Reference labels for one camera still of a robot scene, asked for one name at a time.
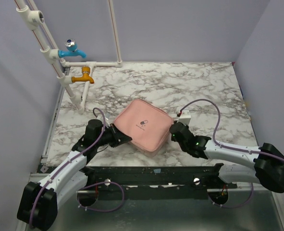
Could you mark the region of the pink medicine kit case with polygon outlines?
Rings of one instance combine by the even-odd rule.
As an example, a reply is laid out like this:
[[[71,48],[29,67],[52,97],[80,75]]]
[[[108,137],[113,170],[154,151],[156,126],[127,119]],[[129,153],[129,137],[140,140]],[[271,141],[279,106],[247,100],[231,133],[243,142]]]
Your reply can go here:
[[[163,110],[140,99],[133,100],[113,124],[141,153],[154,157],[167,142],[173,118]]]

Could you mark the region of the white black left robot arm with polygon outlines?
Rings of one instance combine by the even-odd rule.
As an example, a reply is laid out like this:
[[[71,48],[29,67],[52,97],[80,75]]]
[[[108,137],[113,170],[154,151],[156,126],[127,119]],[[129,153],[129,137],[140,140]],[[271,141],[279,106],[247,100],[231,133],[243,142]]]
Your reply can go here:
[[[72,147],[66,159],[39,182],[27,183],[17,218],[32,228],[48,230],[61,205],[74,192],[86,186],[88,177],[82,169],[94,158],[98,148],[105,145],[117,147],[131,140],[114,124],[106,126],[98,119],[89,120],[84,135]]]

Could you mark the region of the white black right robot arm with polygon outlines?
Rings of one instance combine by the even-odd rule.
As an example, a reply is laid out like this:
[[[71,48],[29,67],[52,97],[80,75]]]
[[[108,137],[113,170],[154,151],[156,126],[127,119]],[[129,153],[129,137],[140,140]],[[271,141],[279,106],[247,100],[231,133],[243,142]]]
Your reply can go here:
[[[171,140],[194,158],[231,162],[232,166],[219,170],[222,181],[259,183],[272,192],[284,193],[284,155],[274,145],[264,143],[258,147],[217,142],[194,135],[181,122],[171,125],[169,132]]]

